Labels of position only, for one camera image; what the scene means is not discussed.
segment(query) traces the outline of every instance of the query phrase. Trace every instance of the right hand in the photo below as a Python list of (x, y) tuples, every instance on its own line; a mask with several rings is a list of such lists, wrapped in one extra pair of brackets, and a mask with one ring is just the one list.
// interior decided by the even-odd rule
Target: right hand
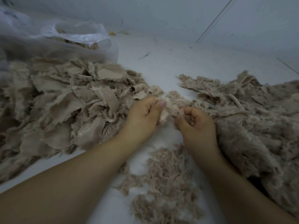
[(185, 107), (183, 111), (191, 116), (191, 125), (183, 116), (175, 117), (175, 124), (183, 134), (186, 149), (201, 169), (217, 165), (223, 156), (217, 144), (213, 119), (194, 107)]

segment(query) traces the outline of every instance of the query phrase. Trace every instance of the white surface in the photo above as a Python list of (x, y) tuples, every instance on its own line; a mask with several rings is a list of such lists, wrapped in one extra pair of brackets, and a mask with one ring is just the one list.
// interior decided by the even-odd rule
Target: white surface
[[(132, 31), (129, 31), (129, 35), (117, 33), (117, 36), (112, 38), (119, 45), (120, 64), (125, 68), (142, 72), (150, 85), (159, 85), (165, 92), (177, 90), (188, 99), (196, 97), (196, 93), (179, 87), (178, 76), (182, 73), (192, 77), (201, 75), (213, 79), (218, 78), (223, 82), (235, 79), (237, 74), (243, 70), (249, 70), (249, 73), (255, 75), (261, 83), (276, 84), (299, 79), (298, 74), (275, 58), (254, 56), (203, 44), (190, 46), (187, 43), (163, 39), (154, 41), (152, 36)], [(148, 52), (148, 56), (139, 60)], [(174, 143), (181, 142), (180, 132), (175, 130), (170, 123), (165, 128), (159, 129), (147, 146), (131, 157), (128, 163), (133, 172), (142, 171), (148, 156), (146, 151), (150, 150), (151, 146), (171, 147)], [(78, 151), (70, 156), (62, 155), (40, 160), (18, 177), (0, 185), (0, 192), (80, 153)], [(195, 170), (196, 182), (204, 188), (200, 204), (206, 214), (199, 223), (223, 223), (222, 213), (219, 211), (210, 186), (200, 170), (196, 167)], [(116, 177), (114, 184), (119, 180), (120, 177)], [(142, 189), (133, 189), (129, 197), (123, 197), (117, 190), (109, 188), (88, 223), (135, 223), (134, 217), (130, 215), (129, 203), (139, 191), (142, 192)]]
[(299, 54), (298, 6), (299, 0), (236, 0), (203, 42), (275, 57)]
[(229, 0), (11, 0), (17, 8), (196, 42)]

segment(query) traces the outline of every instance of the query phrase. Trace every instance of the forearm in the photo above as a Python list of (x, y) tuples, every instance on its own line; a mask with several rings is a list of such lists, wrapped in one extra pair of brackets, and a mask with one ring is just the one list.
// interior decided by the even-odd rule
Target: forearm
[(86, 222), (136, 146), (111, 139), (2, 193), (1, 223)]
[(230, 224), (293, 224), (297, 221), (266, 198), (224, 159), (203, 168)]

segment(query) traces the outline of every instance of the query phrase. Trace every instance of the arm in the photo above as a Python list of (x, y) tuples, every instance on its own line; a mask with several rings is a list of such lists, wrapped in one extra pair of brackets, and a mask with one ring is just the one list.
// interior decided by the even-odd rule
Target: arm
[(120, 166), (154, 133), (165, 102), (133, 104), (114, 138), (0, 194), (0, 223), (85, 223)]
[(207, 113), (192, 107), (191, 125), (179, 116), (176, 125), (195, 163), (210, 181), (228, 223), (298, 224), (287, 212), (265, 197), (242, 177), (222, 156), (216, 139), (216, 127)]

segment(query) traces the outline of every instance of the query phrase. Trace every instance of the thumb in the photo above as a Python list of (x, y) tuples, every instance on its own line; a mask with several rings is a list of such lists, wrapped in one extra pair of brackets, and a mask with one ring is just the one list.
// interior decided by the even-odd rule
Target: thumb
[(157, 101), (154, 104), (154, 106), (151, 108), (151, 110), (148, 114), (148, 117), (157, 123), (159, 120), (160, 114), (163, 111), (165, 106), (166, 106), (166, 101), (164, 101), (164, 100)]
[(185, 120), (185, 118), (182, 115), (178, 115), (174, 118), (174, 122), (176, 124), (176, 126), (178, 127), (178, 129), (183, 133), (185, 130), (187, 130), (188, 128), (190, 128), (191, 126), (189, 125), (189, 123), (187, 123), (187, 121)]

